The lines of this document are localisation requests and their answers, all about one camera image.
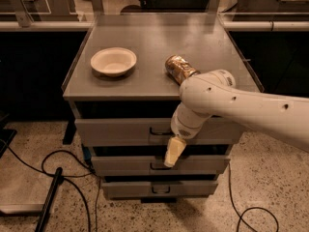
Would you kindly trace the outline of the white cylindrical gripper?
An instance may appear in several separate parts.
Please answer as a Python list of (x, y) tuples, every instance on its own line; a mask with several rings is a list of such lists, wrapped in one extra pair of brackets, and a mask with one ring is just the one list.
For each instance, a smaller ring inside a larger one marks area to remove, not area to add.
[(172, 119), (171, 130), (175, 136), (167, 144), (164, 165), (173, 167), (186, 147), (187, 139), (194, 138), (202, 129), (210, 114), (199, 114), (187, 108), (182, 102), (177, 106)]

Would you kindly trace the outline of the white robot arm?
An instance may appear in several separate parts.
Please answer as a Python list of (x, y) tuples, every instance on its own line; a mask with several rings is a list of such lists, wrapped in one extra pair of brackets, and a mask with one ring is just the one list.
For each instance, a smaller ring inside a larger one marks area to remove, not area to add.
[(225, 70), (207, 73), (171, 71), (180, 84), (180, 99), (171, 120), (164, 164), (172, 167), (186, 147), (213, 115), (228, 118), (251, 130), (309, 151), (309, 100), (242, 91)]

